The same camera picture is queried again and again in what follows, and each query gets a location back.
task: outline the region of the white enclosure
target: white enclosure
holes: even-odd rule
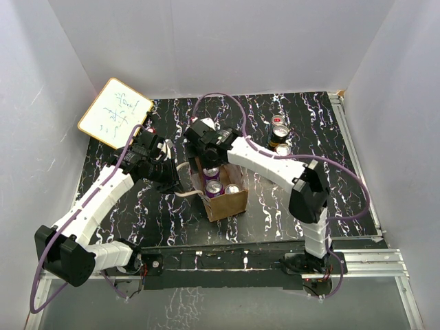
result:
[[[149,98],[345,89],[392,0],[49,0],[97,90]]]
[[[148,98],[348,88],[379,220],[438,329],[439,22],[435,0],[3,1],[0,328],[25,323],[34,233],[71,206],[89,141],[76,125],[116,77]]]
[[[427,329],[440,327],[440,6],[397,1],[346,95],[386,239],[400,248]]]

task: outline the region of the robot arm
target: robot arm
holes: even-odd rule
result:
[[[50,248],[43,268],[74,287],[82,285],[93,272],[110,267],[134,270],[138,254],[134,244],[122,240],[89,245],[90,238],[110,209],[136,181],[153,180],[158,183],[156,188],[161,193],[182,189],[169,143],[153,133],[143,131],[117,169],[115,164],[122,149],[116,150],[81,200],[51,228],[42,225],[36,231],[36,250],[41,258],[58,229],[63,228],[72,215],[76,215],[76,220],[65,227]]]
[[[184,135],[190,142],[190,163],[191,158],[197,156],[203,168],[236,164],[268,178],[290,193],[289,211],[301,222],[306,252],[317,259],[327,255],[326,239],[331,245],[330,237],[326,237],[330,190],[322,163],[274,159],[276,154],[267,149],[264,151],[268,156],[262,155],[237,130],[215,131],[212,120],[194,121]],[[254,145],[258,150],[263,148]]]

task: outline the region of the soda can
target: soda can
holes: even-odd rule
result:
[[[292,150],[286,143],[281,143],[275,148],[275,152],[280,156],[289,156],[292,153]]]
[[[203,177],[206,181],[218,180],[220,178],[220,171],[218,167],[203,169]]]
[[[286,125],[286,121],[281,115],[275,115],[270,120],[270,127],[269,127],[269,136],[267,137],[267,143],[270,141],[270,136],[272,135],[272,131],[274,130],[275,126],[279,125]]]
[[[219,180],[210,180],[206,182],[205,186],[206,196],[214,198],[225,193],[223,184]]]
[[[272,134],[270,135],[270,139],[269,139],[269,148],[274,150],[276,146],[286,142],[288,135],[289,135],[289,129],[287,128],[287,126],[284,125],[274,126],[274,129],[272,129]]]
[[[240,191],[240,188],[236,184],[228,184],[225,188],[225,194],[232,195],[237,194]]]

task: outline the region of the whiteboard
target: whiteboard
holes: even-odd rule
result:
[[[114,149],[125,146],[133,127],[142,124],[153,102],[110,78],[78,123],[78,128]]]

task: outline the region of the black tabletop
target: black tabletop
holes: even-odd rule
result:
[[[248,114],[247,132],[265,146],[273,115],[282,115],[291,133],[287,143],[293,154],[314,154],[335,160],[353,171],[353,165],[328,95],[318,93],[286,93],[239,96]],[[186,161],[182,143],[183,132],[190,124],[197,99],[155,100],[154,110],[145,122],[157,134],[175,145],[178,163]],[[199,118],[211,117],[217,127],[239,128],[242,123],[238,107],[227,98],[214,97],[202,101]],[[113,149],[91,138],[82,171],[78,198],[98,178],[100,169]],[[331,187],[330,215],[353,215],[364,205],[360,187],[325,165]],[[181,171],[181,180],[190,189],[189,176]],[[139,181],[102,221],[91,243],[126,238],[141,246],[215,244],[225,242],[257,242],[301,239],[299,222],[288,210],[289,195],[260,175],[244,171],[249,187],[247,211],[237,216],[210,223],[198,196],[179,198],[161,195],[148,181]],[[334,221],[333,237],[376,235],[369,214],[355,221]]]

